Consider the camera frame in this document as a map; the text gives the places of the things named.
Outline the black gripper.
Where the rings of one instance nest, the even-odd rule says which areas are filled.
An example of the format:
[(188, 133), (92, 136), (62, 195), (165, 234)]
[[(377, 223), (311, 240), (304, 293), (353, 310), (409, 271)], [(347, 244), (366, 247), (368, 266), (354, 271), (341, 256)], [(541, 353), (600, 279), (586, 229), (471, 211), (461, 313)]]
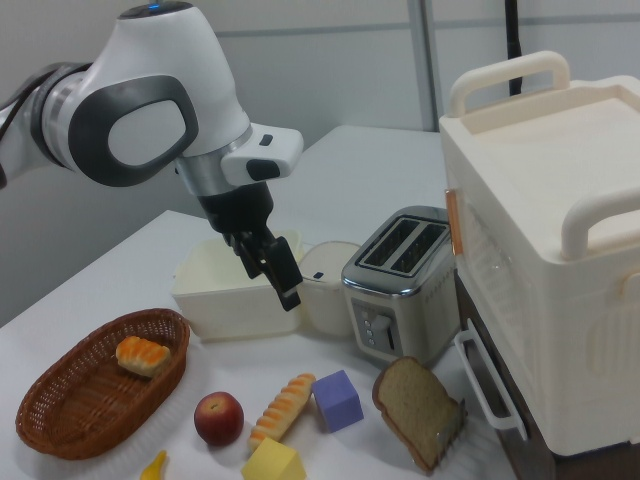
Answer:
[(274, 237), (267, 227), (274, 208), (267, 184), (254, 183), (197, 199), (211, 227), (239, 257), (248, 277), (264, 274), (282, 308), (296, 308), (301, 303), (297, 287), (303, 278), (287, 240)]

